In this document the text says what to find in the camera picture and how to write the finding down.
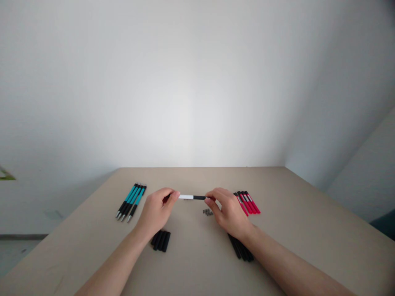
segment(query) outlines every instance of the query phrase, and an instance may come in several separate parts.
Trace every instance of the right hand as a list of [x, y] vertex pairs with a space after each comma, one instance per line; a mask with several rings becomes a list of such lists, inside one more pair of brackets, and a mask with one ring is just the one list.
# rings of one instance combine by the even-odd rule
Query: right hand
[[[223, 188], [214, 188], [206, 193], [206, 197], [208, 198], [204, 202], [213, 211], [219, 226], [239, 240], [247, 235], [253, 224], [248, 220], [234, 194]], [[221, 210], [215, 203], [216, 199], [222, 205]]]

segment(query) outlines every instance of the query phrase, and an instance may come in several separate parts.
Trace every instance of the tabletop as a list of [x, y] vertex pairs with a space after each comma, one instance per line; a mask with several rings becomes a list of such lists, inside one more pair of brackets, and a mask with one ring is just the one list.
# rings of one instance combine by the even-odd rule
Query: tabletop
[[[148, 185], [129, 223], [116, 212], [136, 182]], [[357, 295], [393, 295], [395, 242], [283, 167], [121, 168], [5, 277], [1, 295], [73, 295], [136, 225], [148, 194], [172, 187], [205, 195], [247, 190], [249, 219]], [[148, 244], [123, 295], [284, 295], [256, 261], [239, 260], [201, 200], [178, 200], [163, 228], [166, 253]]]

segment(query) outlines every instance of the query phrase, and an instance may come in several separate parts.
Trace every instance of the teal pen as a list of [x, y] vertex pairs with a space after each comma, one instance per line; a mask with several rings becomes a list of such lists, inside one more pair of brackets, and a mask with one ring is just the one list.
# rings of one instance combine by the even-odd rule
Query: teal pen
[[136, 186], [140, 185], [140, 182], [137, 182], [133, 185], [132, 190], [129, 192], [129, 194], [127, 195], [127, 197], [125, 198], [125, 201], [122, 203], [122, 205], [120, 206], [118, 213], [116, 214], [115, 218], [118, 217], [119, 213], [122, 212], [123, 208], [125, 207], [126, 203], [128, 202], [129, 197], [132, 195], [132, 192], [135, 190]]
[[125, 210], [127, 209], [127, 207], [129, 206], [130, 202], [132, 201], [132, 198], [134, 197], [135, 193], [137, 192], [138, 189], [140, 189], [143, 185], [141, 183], [139, 183], [137, 185], [137, 187], [133, 190], [132, 194], [129, 195], [128, 200], [126, 201], [125, 205], [123, 206], [123, 208], [121, 209], [121, 211], [119, 212], [118, 218], [117, 220], [119, 220], [119, 218], [122, 217], [122, 214], [125, 212]]
[[121, 222], [123, 221], [123, 219], [125, 218], [125, 216], [129, 213], [130, 209], [132, 208], [133, 204], [135, 203], [135, 200], [137, 198], [137, 196], [139, 195], [141, 189], [143, 188], [143, 185], [141, 184], [139, 187], [137, 187], [137, 192], [135, 193], [135, 195], [133, 196], [133, 198], [131, 199], [131, 201], [127, 204], [127, 207], [125, 208], [125, 210], [122, 212], [122, 219]]
[[129, 220], [132, 218], [133, 214], [135, 213], [135, 211], [136, 211], [136, 209], [137, 209], [137, 206], [139, 205], [139, 202], [140, 202], [142, 196], [144, 195], [144, 192], [145, 192], [145, 189], [146, 189], [146, 188], [147, 188], [147, 184], [144, 185], [143, 189], [141, 190], [140, 196], [139, 196], [139, 198], [136, 200], [136, 204], [133, 206], [133, 209], [132, 209], [132, 211], [130, 212], [130, 215], [129, 215], [129, 217], [128, 217], [128, 222], [129, 222]]

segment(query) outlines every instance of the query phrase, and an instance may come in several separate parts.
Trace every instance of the gray floor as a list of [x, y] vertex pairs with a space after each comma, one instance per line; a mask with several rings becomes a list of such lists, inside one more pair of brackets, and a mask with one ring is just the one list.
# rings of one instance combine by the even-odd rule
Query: gray floor
[[0, 278], [30, 253], [40, 240], [0, 240]]

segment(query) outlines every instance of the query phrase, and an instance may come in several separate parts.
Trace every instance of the hand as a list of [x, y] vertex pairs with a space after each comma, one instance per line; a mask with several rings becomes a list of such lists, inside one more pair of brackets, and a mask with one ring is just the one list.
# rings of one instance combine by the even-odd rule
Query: hand
[[[215, 220], [217, 220], [219, 226], [239, 240], [247, 235], [253, 225], [248, 220], [234, 194], [223, 188], [215, 188], [206, 193], [206, 197], [208, 198], [206, 198], [204, 202], [213, 211]], [[222, 205], [221, 210], [215, 203], [216, 199]]]
[[[168, 194], [171, 195], [164, 203], [163, 199]], [[162, 188], [147, 196], [135, 229], [141, 230], [148, 239], [153, 237], [166, 224], [179, 196], [180, 191], [174, 191], [171, 188]]]

